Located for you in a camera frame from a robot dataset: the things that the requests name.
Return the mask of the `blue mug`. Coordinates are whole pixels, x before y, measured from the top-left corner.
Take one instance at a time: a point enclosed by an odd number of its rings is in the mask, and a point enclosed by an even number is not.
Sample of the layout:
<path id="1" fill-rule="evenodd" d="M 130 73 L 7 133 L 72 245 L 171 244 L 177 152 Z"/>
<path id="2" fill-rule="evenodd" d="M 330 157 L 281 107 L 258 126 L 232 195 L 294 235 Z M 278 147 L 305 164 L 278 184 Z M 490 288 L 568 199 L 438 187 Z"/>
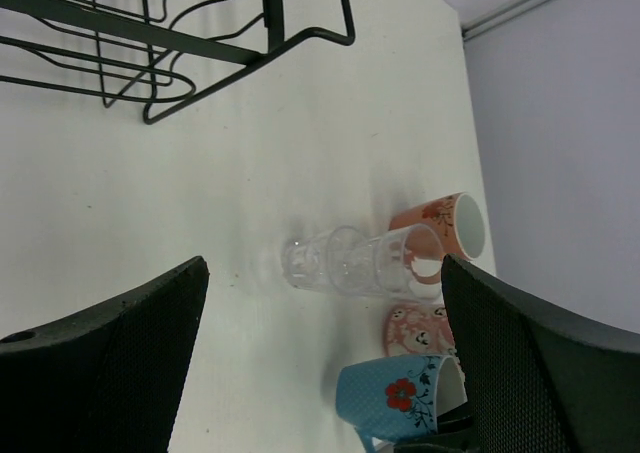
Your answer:
<path id="1" fill-rule="evenodd" d="M 409 354 L 343 368 L 335 408 L 354 428 L 364 450 L 374 452 L 378 440 L 398 443 L 443 432 L 439 417 L 466 400 L 453 357 Z"/>

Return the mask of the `pink patterned ceramic mug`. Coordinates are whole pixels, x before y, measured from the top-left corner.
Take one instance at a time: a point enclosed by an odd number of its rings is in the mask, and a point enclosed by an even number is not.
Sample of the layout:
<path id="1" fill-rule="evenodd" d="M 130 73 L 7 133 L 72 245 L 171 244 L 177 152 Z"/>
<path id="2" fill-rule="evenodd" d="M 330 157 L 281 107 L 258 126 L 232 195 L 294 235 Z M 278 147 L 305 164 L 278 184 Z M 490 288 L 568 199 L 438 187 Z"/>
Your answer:
<path id="1" fill-rule="evenodd" d="M 387 356 L 436 354 L 456 356 L 457 350 L 443 304 L 397 304 L 383 327 Z"/>

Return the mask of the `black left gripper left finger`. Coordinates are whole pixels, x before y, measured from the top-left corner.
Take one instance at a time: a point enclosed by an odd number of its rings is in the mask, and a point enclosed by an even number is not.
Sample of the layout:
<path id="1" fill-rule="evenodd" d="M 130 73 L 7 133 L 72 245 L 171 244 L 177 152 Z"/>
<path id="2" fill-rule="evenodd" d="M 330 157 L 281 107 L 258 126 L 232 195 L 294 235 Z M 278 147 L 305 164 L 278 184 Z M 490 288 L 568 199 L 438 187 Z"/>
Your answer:
<path id="1" fill-rule="evenodd" d="M 197 256 L 2 338 L 2 451 L 167 451 L 208 283 Z"/>

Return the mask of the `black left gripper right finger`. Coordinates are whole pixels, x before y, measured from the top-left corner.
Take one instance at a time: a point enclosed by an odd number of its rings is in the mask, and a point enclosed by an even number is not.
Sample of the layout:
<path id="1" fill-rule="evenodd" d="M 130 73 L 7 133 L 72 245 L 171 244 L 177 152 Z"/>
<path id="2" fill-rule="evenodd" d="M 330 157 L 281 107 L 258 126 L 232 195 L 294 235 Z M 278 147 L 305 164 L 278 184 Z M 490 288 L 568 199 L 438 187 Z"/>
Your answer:
<path id="1" fill-rule="evenodd" d="M 636 452 L 639 336 L 454 255 L 442 292 L 484 452 Z"/>

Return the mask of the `faceted clear glass cup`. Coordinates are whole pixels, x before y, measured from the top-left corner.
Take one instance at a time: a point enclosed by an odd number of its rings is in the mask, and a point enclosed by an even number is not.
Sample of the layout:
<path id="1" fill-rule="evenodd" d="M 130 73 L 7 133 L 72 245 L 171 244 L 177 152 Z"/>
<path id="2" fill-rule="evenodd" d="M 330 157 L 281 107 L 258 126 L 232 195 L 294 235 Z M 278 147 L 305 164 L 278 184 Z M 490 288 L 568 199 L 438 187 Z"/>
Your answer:
<path id="1" fill-rule="evenodd" d="M 329 282 L 339 293 L 409 302 L 440 294 L 444 256 L 438 235 L 424 224 L 374 238 L 340 227 L 329 236 L 326 251 Z"/>

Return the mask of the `salmon pink mug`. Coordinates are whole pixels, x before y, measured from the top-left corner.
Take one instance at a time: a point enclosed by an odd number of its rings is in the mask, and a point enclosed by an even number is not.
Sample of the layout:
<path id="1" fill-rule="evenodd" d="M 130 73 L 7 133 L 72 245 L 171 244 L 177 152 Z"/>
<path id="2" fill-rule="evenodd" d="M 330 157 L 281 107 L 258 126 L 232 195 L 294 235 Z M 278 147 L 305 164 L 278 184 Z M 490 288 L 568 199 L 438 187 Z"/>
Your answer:
<path id="1" fill-rule="evenodd" d="M 484 219 L 476 200 L 466 192 L 444 196 L 396 214 L 390 230 L 424 224 L 430 232 L 419 228 L 407 239 L 408 259 L 414 274 L 412 286 L 416 295 L 438 296 L 441 263 L 447 254 L 467 261 L 480 257 L 486 244 Z"/>

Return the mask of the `small clear glass cup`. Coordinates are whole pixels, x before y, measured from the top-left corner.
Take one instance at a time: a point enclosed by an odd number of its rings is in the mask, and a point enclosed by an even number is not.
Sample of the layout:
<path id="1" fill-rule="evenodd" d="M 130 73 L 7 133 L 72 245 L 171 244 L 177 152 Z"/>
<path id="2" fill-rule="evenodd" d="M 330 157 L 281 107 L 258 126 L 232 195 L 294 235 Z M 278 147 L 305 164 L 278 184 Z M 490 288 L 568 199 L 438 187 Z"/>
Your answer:
<path id="1" fill-rule="evenodd" d="M 330 232 L 287 243 L 281 254 L 285 280 L 294 288 L 328 292 L 327 244 Z"/>

